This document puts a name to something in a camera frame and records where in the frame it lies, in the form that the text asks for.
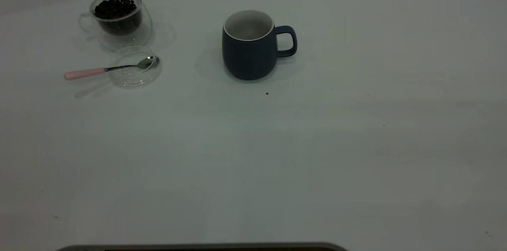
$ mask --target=dark blue mug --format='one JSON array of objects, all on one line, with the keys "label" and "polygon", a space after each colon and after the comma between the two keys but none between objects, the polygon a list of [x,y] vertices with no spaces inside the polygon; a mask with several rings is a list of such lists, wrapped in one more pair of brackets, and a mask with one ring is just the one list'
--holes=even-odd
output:
[{"label": "dark blue mug", "polygon": [[[278,50],[276,35],[289,33],[293,47]],[[269,74],[279,57],[289,57],[297,51],[297,39],[292,27],[275,27],[273,19],[262,11],[238,11],[223,24],[223,63],[233,76],[256,80]]]}]

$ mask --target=mug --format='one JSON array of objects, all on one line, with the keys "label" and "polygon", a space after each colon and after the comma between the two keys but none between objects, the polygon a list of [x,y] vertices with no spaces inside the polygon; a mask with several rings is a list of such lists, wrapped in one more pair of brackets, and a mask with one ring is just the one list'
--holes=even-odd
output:
[{"label": "mug", "polygon": [[95,8],[105,0],[94,0],[89,13],[79,16],[78,24],[85,32],[114,51],[128,46],[145,45],[152,34],[152,18],[142,0],[132,0],[134,11],[120,18],[104,19],[95,15]]},{"label": "mug", "polygon": [[[276,36],[281,33],[292,36],[291,49],[278,50]],[[296,51],[294,29],[287,25],[275,27],[273,19],[262,11],[238,11],[223,23],[223,63],[236,78],[262,78],[273,70],[278,57],[289,57]]]}]

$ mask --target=white table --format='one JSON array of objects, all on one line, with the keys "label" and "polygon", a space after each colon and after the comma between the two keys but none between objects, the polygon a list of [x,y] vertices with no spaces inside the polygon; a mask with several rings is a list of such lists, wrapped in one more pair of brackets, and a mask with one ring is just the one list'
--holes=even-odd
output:
[{"label": "white table", "polygon": [[[505,250],[507,0],[144,0],[164,70],[137,90],[63,79],[109,63],[91,1],[0,0],[2,250]],[[247,8],[299,41],[253,83],[220,49]]]}]

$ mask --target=metal spoon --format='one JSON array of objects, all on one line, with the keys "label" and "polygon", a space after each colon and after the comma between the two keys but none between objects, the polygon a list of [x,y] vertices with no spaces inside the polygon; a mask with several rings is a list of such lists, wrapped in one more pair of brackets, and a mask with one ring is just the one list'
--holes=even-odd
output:
[{"label": "metal spoon", "polygon": [[124,65],[124,66],[111,67],[111,68],[95,68],[95,69],[88,69],[88,70],[81,70],[81,71],[72,71],[72,72],[65,73],[63,75],[63,77],[66,80],[70,81],[70,80],[75,80],[77,78],[85,78],[88,76],[104,74],[105,72],[109,72],[112,70],[118,70],[118,69],[129,68],[129,67],[138,67],[141,69],[146,69],[146,68],[150,67],[150,65],[153,62],[157,62],[157,61],[158,61],[157,56],[148,56],[144,60],[142,60],[141,62],[137,63],[137,65]]}]

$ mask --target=mug handle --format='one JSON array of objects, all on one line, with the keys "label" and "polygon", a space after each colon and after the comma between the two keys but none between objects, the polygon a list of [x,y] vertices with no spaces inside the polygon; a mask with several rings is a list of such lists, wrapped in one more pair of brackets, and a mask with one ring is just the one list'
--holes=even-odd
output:
[{"label": "mug handle", "polygon": [[282,33],[288,33],[288,34],[290,34],[290,36],[292,36],[293,46],[292,46],[292,48],[290,48],[288,50],[278,50],[276,55],[277,55],[277,57],[292,56],[297,51],[297,38],[295,37],[294,29],[292,29],[292,27],[290,27],[288,25],[275,27],[275,34],[278,35],[278,34],[282,34]]},{"label": "mug handle", "polygon": [[80,15],[78,18],[78,24],[79,24],[79,27],[81,27],[81,29],[83,29],[83,31],[94,36],[96,34],[95,34],[95,31],[92,27],[91,18],[92,18],[92,16],[90,14],[82,13],[82,15]]}]

